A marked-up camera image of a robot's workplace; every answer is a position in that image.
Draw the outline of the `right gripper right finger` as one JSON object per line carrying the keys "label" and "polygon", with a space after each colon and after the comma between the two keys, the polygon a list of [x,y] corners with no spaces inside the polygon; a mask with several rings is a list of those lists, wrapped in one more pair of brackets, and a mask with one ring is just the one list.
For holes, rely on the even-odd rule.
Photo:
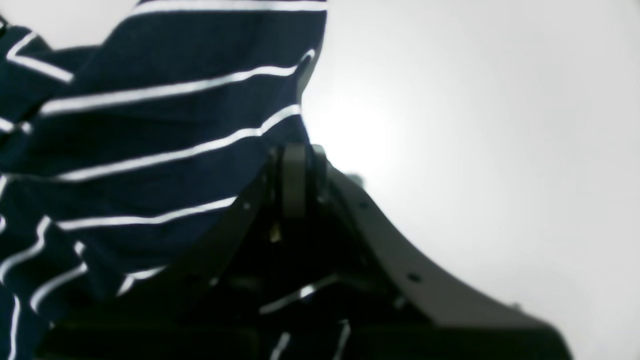
{"label": "right gripper right finger", "polygon": [[389,296],[395,323],[353,322],[348,353],[358,360],[570,360],[551,324],[483,294],[424,255],[357,183],[310,148],[318,200],[349,238]]}

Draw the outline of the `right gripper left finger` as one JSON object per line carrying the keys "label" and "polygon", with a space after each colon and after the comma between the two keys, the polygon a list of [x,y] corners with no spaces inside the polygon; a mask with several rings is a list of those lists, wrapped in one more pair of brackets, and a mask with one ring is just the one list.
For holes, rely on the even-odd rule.
{"label": "right gripper left finger", "polygon": [[192,248],[153,278],[72,314],[46,335],[41,360],[256,360],[252,326],[210,325],[202,302],[259,218],[306,214],[308,146],[275,149],[253,182]]}

